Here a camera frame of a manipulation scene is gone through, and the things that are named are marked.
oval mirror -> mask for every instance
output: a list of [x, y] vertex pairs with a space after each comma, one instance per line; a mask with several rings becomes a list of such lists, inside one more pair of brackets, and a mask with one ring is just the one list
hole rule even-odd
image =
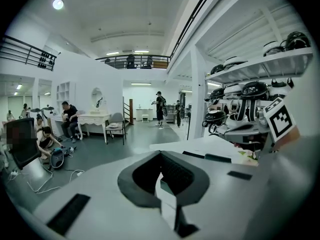
[[103, 103], [103, 96], [99, 88], [94, 88], [91, 93], [92, 106], [99, 108]]

woman crouching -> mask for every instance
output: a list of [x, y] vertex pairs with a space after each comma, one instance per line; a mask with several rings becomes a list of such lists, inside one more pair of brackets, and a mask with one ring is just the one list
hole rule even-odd
[[45, 160], [48, 158], [48, 156], [51, 156], [51, 151], [49, 151], [48, 148], [50, 148], [53, 143], [56, 143], [59, 145], [59, 147], [62, 147], [59, 141], [57, 141], [52, 135], [51, 135], [51, 128], [49, 126], [42, 127], [37, 130], [36, 137], [38, 144], [38, 148], [41, 151], [41, 159]]

railing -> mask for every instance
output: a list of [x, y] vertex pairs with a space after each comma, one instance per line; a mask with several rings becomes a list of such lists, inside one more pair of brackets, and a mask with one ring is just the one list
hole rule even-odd
[[163, 55], [119, 55], [96, 58], [104, 64], [116, 69], [166, 69], [170, 63], [169, 56]]
[[172, 57], [175, 55], [175, 52], [177, 51], [182, 39], [185, 37], [188, 29], [190, 28], [191, 24], [194, 22], [196, 16], [198, 15], [198, 13], [200, 12], [201, 8], [204, 6], [204, 4], [206, 3], [207, 0], [199, 0], [199, 2], [196, 4], [194, 10], [192, 11], [188, 21], [186, 22], [179, 38], [178, 41], [175, 43], [175, 46], [171, 52], [170, 55], [170, 59], [172, 59]]
[[123, 118], [131, 125], [134, 124], [134, 101], [132, 98], [129, 99], [129, 105], [125, 103], [125, 97], [122, 97], [123, 102]]
[[57, 57], [33, 45], [5, 35], [0, 44], [0, 58], [53, 71]]

man in black shirt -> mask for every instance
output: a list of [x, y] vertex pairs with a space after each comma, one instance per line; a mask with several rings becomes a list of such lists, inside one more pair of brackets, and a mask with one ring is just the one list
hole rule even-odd
[[178, 125], [179, 128], [181, 124], [180, 111], [181, 111], [180, 100], [177, 100], [175, 105], [175, 113], [176, 113], [176, 124]]
[[[61, 127], [63, 130], [64, 136], [66, 136], [67, 139], [71, 139], [72, 143], [75, 143], [77, 139], [75, 128], [78, 126], [78, 116], [80, 115], [80, 113], [78, 112], [78, 110], [74, 105], [71, 105], [71, 104], [69, 105], [68, 102], [66, 101], [62, 103], [62, 108], [63, 108], [63, 112], [62, 112], [63, 123]], [[68, 128], [70, 128], [72, 136], [69, 135]]]
[[156, 93], [157, 98], [155, 101], [156, 104], [156, 119], [158, 120], [158, 123], [156, 126], [162, 126], [162, 120], [164, 119], [164, 113], [163, 113], [163, 107], [166, 106], [166, 99], [162, 97], [161, 91], [158, 91]]

small white stool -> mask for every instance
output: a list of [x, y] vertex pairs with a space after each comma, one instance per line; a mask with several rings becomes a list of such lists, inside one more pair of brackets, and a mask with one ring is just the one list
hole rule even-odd
[[143, 114], [142, 115], [142, 122], [145, 121], [144, 119], [146, 119], [146, 122], [149, 123], [149, 115], [148, 114]]

